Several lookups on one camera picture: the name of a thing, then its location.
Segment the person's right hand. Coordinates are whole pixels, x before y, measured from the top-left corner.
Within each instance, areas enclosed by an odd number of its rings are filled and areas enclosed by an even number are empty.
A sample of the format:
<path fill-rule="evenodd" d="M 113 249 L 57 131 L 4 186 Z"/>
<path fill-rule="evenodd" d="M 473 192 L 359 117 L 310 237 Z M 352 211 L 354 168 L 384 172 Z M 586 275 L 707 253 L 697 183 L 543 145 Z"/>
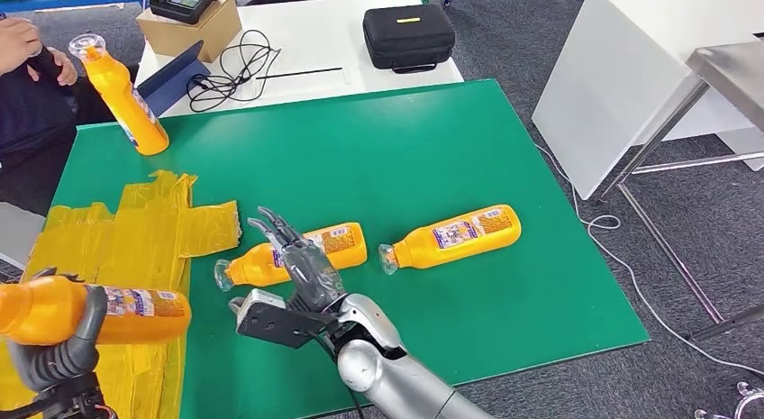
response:
<path fill-rule="evenodd" d="M 27 59 L 28 66 L 38 75 L 38 79 L 54 83 L 59 87 L 72 86 L 77 81 L 77 71 L 66 55 L 54 48 L 42 47 Z"/>

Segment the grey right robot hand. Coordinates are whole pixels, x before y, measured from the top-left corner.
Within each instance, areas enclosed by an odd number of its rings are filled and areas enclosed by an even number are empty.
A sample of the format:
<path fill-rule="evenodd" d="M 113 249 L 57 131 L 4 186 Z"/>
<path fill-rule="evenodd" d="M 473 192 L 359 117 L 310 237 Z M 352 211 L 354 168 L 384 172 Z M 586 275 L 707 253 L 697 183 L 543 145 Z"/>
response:
<path fill-rule="evenodd" d="M 249 218 L 248 224 L 261 231 L 281 256 L 283 267 L 296 288 L 294 299 L 313 313 L 327 312 L 340 302 L 347 292 L 339 271 L 325 252 L 281 215 L 261 205 L 258 212 L 267 221 Z"/>

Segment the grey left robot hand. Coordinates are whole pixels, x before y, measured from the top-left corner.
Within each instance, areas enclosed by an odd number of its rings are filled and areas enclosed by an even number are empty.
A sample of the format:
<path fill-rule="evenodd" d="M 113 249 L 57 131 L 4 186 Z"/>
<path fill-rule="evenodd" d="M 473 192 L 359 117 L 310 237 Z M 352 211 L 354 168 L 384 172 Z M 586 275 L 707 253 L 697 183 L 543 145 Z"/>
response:
<path fill-rule="evenodd" d="M 106 315 L 107 294 L 102 287 L 88 287 L 86 291 L 83 316 L 75 333 L 65 341 L 50 346 L 6 343 L 17 375 L 31 391 L 41 393 L 95 369 L 99 359 L 96 342 Z"/>

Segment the person's left hand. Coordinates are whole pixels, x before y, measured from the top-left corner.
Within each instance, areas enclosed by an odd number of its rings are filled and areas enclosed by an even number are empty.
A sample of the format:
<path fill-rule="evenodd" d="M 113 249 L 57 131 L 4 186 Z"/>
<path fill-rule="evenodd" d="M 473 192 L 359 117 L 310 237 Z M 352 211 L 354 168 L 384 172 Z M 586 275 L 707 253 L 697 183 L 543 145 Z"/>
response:
<path fill-rule="evenodd" d="M 23 18 L 1 20 L 1 75 L 19 68 L 42 48 L 38 28 Z"/>

